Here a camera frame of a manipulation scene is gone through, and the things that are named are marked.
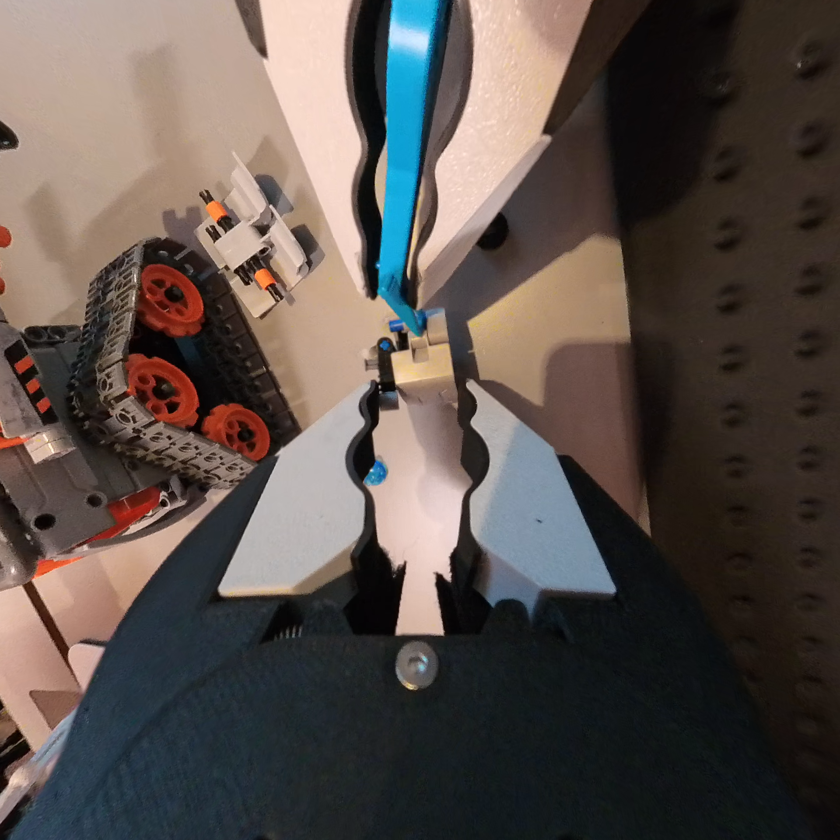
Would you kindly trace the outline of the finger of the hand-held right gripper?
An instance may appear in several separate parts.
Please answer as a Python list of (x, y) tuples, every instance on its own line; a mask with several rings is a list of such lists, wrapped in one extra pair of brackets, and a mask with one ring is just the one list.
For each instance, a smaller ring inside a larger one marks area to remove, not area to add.
[(423, 172), (416, 299), (448, 282), (550, 142), (592, 1), (455, 2)]
[(376, 70), (390, 2), (262, 1), (266, 70), (350, 278), (377, 296), (385, 148)]

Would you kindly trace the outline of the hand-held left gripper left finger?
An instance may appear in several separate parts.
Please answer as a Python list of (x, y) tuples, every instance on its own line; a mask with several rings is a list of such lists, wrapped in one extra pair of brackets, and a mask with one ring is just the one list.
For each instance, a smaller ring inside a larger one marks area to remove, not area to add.
[(364, 384), (276, 457), (218, 585), (224, 598), (314, 595), (346, 606), (383, 578), (375, 505), (378, 384)]

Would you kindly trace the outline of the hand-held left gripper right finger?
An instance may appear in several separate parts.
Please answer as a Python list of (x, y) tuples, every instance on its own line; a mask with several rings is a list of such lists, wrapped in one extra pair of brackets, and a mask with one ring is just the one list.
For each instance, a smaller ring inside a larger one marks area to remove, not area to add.
[(459, 388), (458, 422), (469, 478), (458, 592), (527, 613), (556, 596), (612, 599), (616, 586), (553, 447), (476, 381)]

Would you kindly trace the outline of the blue plastic separator tool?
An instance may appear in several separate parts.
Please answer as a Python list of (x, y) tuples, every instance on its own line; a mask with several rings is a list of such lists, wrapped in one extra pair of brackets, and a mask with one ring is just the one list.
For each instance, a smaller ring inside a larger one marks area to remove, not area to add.
[(394, 1), (387, 31), (385, 194), (377, 290), (417, 337), (425, 331), (426, 315), (411, 305), (404, 286), (450, 8), (449, 1)]

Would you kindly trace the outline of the grey building brick block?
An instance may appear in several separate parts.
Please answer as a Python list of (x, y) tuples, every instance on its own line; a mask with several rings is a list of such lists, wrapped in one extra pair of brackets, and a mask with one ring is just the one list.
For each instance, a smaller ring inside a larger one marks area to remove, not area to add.
[(451, 353), (444, 308), (423, 312), (424, 330), (415, 334), (403, 320), (386, 326), (389, 333), (363, 353), (364, 368), (377, 380), (380, 408), (400, 403), (456, 407), (459, 379)]

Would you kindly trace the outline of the small grey orange connector assembly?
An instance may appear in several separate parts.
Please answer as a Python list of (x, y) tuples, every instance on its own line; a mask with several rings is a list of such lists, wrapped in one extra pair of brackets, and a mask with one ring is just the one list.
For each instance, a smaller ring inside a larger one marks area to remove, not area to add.
[(301, 236), (288, 226), (255, 176), (235, 153), (226, 197), (199, 193), (204, 218), (195, 236), (254, 319), (265, 319), (313, 269)]

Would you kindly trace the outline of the grey orange tracked toy robot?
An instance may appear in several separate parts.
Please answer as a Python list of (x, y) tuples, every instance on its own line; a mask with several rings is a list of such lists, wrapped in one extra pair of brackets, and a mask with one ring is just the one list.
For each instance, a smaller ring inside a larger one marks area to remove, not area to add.
[(85, 320), (1, 316), (1, 586), (168, 528), (301, 427), (222, 270), (146, 238)]

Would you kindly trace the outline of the black perforated board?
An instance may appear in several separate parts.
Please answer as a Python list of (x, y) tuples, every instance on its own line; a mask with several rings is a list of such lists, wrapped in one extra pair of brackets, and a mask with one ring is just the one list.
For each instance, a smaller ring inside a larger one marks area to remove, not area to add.
[(652, 2), (608, 102), (654, 539), (838, 820), (838, 2)]

